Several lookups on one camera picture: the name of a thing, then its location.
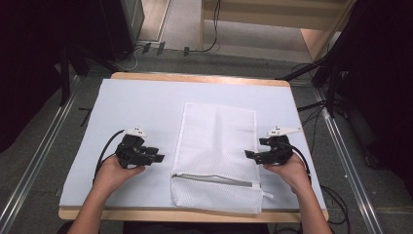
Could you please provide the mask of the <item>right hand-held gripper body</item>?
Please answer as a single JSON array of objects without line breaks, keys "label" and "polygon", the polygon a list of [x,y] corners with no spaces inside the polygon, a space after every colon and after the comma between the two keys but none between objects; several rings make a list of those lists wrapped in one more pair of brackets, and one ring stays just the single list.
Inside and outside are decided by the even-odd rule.
[{"label": "right hand-held gripper body", "polygon": [[301,128],[289,128],[289,127],[279,127],[275,126],[272,130],[267,133],[270,140],[269,151],[260,152],[258,157],[258,163],[267,165],[283,165],[292,156],[292,145],[287,137],[288,134],[298,133]]}]

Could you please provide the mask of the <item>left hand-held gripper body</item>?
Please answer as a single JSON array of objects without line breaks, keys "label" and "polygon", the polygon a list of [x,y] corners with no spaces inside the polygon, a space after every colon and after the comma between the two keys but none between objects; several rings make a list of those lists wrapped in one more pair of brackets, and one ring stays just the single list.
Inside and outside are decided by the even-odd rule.
[{"label": "left hand-held gripper body", "polygon": [[122,141],[118,144],[115,151],[116,156],[120,160],[122,168],[127,168],[129,165],[144,166],[145,159],[141,151],[141,146],[144,143],[146,133],[140,128],[126,130]]}]

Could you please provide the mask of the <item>person's right hand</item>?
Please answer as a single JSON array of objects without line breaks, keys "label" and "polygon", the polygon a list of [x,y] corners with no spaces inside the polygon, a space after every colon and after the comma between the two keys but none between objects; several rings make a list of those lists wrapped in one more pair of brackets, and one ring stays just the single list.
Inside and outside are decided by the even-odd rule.
[{"label": "person's right hand", "polygon": [[264,165],[267,171],[279,175],[291,188],[296,195],[305,195],[312,193],[312,185],[306,174],[305,165],[302,160],[293,154],[291,158],[281,166]]}]

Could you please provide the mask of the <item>person's left hand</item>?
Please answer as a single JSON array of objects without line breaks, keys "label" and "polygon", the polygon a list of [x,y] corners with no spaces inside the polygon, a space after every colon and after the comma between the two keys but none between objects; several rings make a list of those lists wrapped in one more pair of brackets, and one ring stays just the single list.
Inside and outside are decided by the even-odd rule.
[{"label": "person's left hand", "polygon": [[144,166],[124,169],[117,156],[110,156],[104,160],[94,179],[93,191],[108,196],[120,188],[127,180],[137,176],[145,170]]}]

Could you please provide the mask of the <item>white mesh laundry bag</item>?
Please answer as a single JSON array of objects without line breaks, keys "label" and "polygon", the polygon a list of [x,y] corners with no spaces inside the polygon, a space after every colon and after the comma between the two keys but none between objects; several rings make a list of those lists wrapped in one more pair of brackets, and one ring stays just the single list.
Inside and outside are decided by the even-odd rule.
[{"label": "white mesh laundry bag", "polygon": [[261,213],[268,194],[259,166],[245,155],[256,150],[255,111],[187,102],[171,170],[172,201],[188,209]]}]

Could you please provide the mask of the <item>white table mat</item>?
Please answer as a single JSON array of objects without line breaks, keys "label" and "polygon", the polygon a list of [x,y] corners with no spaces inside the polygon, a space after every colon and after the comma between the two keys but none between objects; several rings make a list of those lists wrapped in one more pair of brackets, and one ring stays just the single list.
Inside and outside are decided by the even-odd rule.
[{"label": "white table mat", "polygon": [[288,83],[236,79],[228,84],[109,79],[102,82],[85,136],[63,186],[60,206],[83,204],[99,157],[114,153],[126,130],[141,128],[165,159],[107,200],[119,209],[210,210],[257,214],[295,210],[282,179],[246,158],[266,151],[272,129],[310,154]]}]

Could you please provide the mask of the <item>wooden table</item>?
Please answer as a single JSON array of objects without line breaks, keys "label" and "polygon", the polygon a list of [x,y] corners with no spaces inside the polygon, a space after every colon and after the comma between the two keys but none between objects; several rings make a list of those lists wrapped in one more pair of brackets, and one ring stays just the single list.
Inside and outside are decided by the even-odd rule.
[{"label": "wooden table", "polygon": [[58,215],[73,219],[92,187],[101,155],[112,153],[123,129],[140,127],[147,144],[165,160],[129,180],[108,199],[103,218],[109,220],[184,222],[297,222],[298,204],[287,184],[262,171],[268,195],[259,214],[225,214],[177,207],[170,191],[170,171],[187,102],[251,109],[257,134],[275,126],[301,128],[289,140],[306,158],[309,146],[300,124],[290,85],[285,81],[240,77],[118,72],[102,82],[84,138],[63,186]]}]

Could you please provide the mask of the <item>black metal stand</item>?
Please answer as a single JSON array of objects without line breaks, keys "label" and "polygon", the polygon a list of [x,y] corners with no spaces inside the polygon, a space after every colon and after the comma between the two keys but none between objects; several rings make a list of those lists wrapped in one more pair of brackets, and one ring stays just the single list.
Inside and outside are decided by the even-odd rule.
[{"label": "black metal stand", "polygon": [[317,69],[318,71],[316,75],[312,78],[312,84],[315,88],[321,88],[325,83],[328,83],[326,93],[326,110],[331,117],[334,117],[333,105],[335,88],[337,86],[337,79],[340,73],[340,62],[337,61],[336,58],[336,50],[331,49],[322,58],[306,64],[297,71],[292,71],[290,74],[281,77],[281,80],[289,82],[305,73]]}]

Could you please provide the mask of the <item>dark curtain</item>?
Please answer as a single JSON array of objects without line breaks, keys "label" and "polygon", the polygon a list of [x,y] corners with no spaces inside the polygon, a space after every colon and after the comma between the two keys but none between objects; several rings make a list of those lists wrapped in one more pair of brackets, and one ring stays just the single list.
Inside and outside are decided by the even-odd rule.
[{"label": "dark curtain", "polygon": [[395,173],[413,198],[413,0],[357,0],[340,38],[348,72],[337,93],[375,167]]},{"label": "dark curtain", "polygon": [[92,0],[0,0],[0,153],[62,85],[56,70]]}]

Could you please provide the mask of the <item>black cabinet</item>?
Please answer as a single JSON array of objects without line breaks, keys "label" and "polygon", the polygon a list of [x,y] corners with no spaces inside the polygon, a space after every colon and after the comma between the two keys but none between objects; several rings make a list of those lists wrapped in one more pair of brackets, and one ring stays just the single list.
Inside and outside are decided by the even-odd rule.
[{"label": "black cabinet", "polygon": [[109,57],[121,61],[135,47],[145,15],[141,0],[100,0],[109,39]]}]

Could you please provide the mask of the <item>metal floor rail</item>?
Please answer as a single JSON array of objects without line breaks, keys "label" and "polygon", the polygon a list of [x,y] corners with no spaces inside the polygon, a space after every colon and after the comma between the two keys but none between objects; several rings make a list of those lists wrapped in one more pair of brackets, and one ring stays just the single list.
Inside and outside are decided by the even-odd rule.
[{"label": "metal floor rail", "polygon": [[21,209],[36,177],[38,176],[61,129],[61,126],[73,105],[81,83],[82,78],[79,75],[75,75],[69,85],[72,89],[72,93],[69,95],[66,103],[58,108],[51,125],[44,134],[39,146],[21,176],[18,185],[14,189],[11,197],[8,199],[5,209],[0,215],[0,234],[8,234],[10,231],[19,210]]},{"label": "metal floor rail", "polygon": [[330,217],[341,213],[347,234],[384,234],[335,120],[322,105],[310,144]]}]

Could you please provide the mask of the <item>wooden shelf frame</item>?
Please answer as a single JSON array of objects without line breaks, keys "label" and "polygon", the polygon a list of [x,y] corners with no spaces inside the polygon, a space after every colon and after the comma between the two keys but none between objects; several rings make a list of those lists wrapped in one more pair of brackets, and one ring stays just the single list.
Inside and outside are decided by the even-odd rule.
[{"label": "wooden shelf frame", "polygon": [[312,60],[342,31],[357,0],[221,0],[223,21],[299,28]]}]

